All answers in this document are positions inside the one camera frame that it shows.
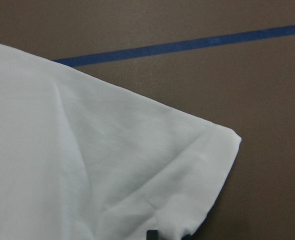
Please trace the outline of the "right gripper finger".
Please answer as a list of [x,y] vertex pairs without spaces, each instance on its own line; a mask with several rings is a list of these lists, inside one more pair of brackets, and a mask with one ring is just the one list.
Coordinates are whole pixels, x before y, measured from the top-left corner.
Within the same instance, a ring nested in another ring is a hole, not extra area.
[[159,240],[159,231],[156,229],[149,229],[146,231],[146,240]]

